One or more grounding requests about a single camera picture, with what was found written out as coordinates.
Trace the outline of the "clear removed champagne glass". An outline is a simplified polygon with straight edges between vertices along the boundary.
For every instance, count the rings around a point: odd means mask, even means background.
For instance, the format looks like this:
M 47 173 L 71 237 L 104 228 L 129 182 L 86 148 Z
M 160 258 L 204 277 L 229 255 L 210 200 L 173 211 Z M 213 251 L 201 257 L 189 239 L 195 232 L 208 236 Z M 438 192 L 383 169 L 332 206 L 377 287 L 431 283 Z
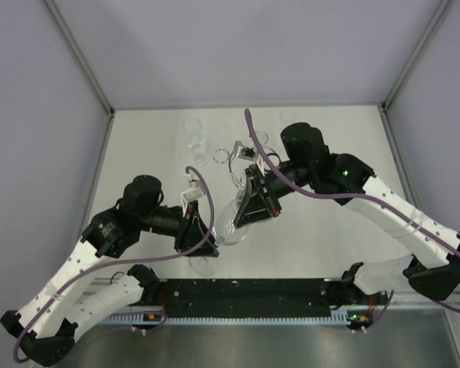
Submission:
M 279 114 L 282 123 L 294 123 L 297 114 L 293 110 L 282 110 Z

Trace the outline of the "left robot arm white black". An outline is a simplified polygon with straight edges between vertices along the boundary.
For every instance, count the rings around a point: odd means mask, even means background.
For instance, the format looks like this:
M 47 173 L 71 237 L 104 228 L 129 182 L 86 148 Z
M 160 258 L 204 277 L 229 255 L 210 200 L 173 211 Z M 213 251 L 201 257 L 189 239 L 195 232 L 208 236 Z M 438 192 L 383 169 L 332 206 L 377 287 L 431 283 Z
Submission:
M 95 215 L 54 276 L 26 305 L 6 311 L 0 323 L 15 338 L 12 358 L 50 367 L 63 360 L 88 330 L 120 308 L 158 297 L 153 263 L 197 255 L 212 246 L 215 205 L 208 184 L 194 167 L 194 180 L 180 206 L 164 206 L 162 183 L 141 175 L 128 184 L 116 204 Z M 201 220 L 199 199 L 209 204 L 209 224 Z M 172 237 L 172 255 L 128 258 L 123 253 L 142 233 Z

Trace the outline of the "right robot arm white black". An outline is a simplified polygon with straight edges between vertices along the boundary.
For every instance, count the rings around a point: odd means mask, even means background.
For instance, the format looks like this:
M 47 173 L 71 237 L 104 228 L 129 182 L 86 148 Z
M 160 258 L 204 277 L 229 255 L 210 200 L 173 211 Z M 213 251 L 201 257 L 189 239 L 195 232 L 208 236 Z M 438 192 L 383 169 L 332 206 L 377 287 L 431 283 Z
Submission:
M 342 292 L 358 304 L 380 291 L 412 288 L 433 301 L 445 301 L 460 283 L 460 232 L 444 227 L 391 190 L 357 157 L 331 153 L 321 131 L 293 123 L 281 132 L 288 159 L 275 171 L 252 164 L 233 224 L 243 228 L 281 214 L 280 198 L 310 186 L 318 195 L 369 219 L 401 243 L 405 257 L 353 264 L 342 275 Z

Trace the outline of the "chrome wire wine glass rack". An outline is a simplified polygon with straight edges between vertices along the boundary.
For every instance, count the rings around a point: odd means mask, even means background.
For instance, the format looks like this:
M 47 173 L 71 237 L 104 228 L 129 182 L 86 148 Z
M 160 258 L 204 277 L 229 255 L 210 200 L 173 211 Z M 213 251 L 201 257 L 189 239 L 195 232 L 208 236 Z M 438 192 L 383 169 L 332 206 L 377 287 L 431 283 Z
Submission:
M 250 137 L 237 140 L 242 141 L 246 146 L 253 146 L 255 148 L 254 142 Z M 212 160 L 215 163 L 226 167 L 226 172 L 228 173 L 230 182 L 239 194 L 245 189 L 245 168 L 253 162 L 233 158 L 232 151 L 235 141 L 231 145 L 227 144 L 226 146 L 218 146 L 212 153 Z

